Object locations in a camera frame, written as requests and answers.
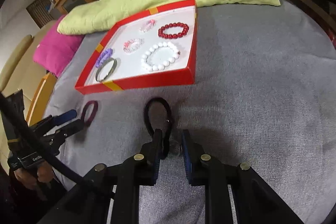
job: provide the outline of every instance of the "purple bracelet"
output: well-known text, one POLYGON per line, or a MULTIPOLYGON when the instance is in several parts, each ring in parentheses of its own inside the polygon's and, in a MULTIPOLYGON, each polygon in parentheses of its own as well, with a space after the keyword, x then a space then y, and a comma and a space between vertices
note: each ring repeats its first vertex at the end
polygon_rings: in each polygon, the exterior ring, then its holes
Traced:
POLYGON ((106 60, 108 60, 108 59, 111 57, 112 52, 113 52, 113 51, 112 51, 111 48, 108 48, 108 49, 104 50, 104 51, 99 55, 99 57, 97 58, 97 61, 96 61, 96 63, 95 63, 95 67, 96 67, 96 68, 99 68, 99 67, 102 65, 102 63, 104 63, 106 60))

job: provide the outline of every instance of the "metal bolt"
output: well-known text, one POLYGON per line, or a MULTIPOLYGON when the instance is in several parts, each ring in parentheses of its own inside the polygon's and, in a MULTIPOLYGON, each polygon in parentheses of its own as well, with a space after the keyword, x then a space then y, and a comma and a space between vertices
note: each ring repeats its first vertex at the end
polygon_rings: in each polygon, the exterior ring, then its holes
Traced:
POLYGON ((142 154, 136 154, 136 155, 134 155, 133 158, 134 158, 135 160, 143 160, 143 159, 145 158, 145 156, 142 155, 142 154))
POLYGON ((208 155, 208 154, 203 154, 203 155, 201 156, 201 160, 205 160, 205 161, 211 160, 211 156, 208 155))
POLYGON ((250 165, 247 162, 243 162, 239 166, 243 171, 247 171, 250 169, 250 165))
POLYGON ((94 169, 95 171, 103 171, 105 169, 106 165, 105 164, 96 164, 94 169))

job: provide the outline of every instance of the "human hand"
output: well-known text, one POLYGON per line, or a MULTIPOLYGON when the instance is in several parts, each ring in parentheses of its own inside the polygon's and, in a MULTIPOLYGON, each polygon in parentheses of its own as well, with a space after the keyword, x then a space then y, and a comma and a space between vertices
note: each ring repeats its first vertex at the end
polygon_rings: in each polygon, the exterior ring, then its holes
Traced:
MULTIPOLYGON (((36 178, 34 178, 26 169, 19 168, 14 171, 16 179, 21 182, 27 189, 33 190, 37 185, 36 178)), ((53 168, 49 163, 44 161, 37 169, 38 181, 50 182, 54 178, 53 168)))

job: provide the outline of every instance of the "black cable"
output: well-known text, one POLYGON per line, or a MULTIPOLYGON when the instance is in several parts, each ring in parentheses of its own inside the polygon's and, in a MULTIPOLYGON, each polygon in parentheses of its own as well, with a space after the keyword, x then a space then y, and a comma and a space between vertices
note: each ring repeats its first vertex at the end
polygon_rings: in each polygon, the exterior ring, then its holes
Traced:
MULTIPOLYGON (((14 107, 7 101, 2 92, 0 92, 0 111, 6 116, 9 122, 14 127, 16 127, 20 135, 27 141, 31 148, 36 150, 36 152, 52 167, 81 187, 92 190, 99 195, 106 196, 106 193, 103 193, 100 189, 95 187, 91 181, 85 180, 82 176, 72 171, 46 149, 34 135, 33 131, 28 127, 27 123, 22 119, 22 117, 19 116, 14 107)), ((114 193, 109 193, 109 197, 114 198, 114 193)))
POLYGON ((166 109, 166 112, 167 112, 168 127, 167 127, 166 133, 165 133, 165 135, 162 139, 162 147, 163 147, 162 148, 162 160, 164 160, 169 153, 169 138, 170 138, 171 129, 173 127, 174 121, 173 121, 173 117, 171 115, 170 106, 165 99, 163 99, 161 97, 154 97, 151 100, 149 100, 147 102, 147 104, 145 105, 145 108, 143 109, 143 118, 144 118, 144 121, 145 121, 145 126, 147 128, 147 131, 152 138, 153 138, 153 135, 154 135, 154 130, 153 130, 153 127, 151 125, 151 122, 149 121, 149 114, 148 113, 149 113, 150 106, 154 102, 161 103, 164 106, 164 108, 166 109))

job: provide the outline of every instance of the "bed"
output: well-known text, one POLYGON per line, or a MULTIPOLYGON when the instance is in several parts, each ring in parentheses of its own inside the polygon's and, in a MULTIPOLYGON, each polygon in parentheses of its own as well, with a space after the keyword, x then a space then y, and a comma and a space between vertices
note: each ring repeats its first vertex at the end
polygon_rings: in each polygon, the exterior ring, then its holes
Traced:
MULTIPOLYGON (((336 51, 308 15, 281 6, 224 4, 198 9, 194 85, 82 95, 79 74, 105 32, 85 36, 59 77, 45 115, 81 112, 99 102, 91 126, 67 139, 62 162, 80 175, 116 165, 150 141, 142 111, 154 96, 175 119, 171 153, 157 184, 140 188, 139 223, 204 223, 204 191, 190 187, 179 143, 182 129, 223 163, 247 161, 308 224, 336 203, 336 51)), ((152 124, 164 122, 153 106, 152 124)), ((57 173, 66 189, 73 182, 57 173)))

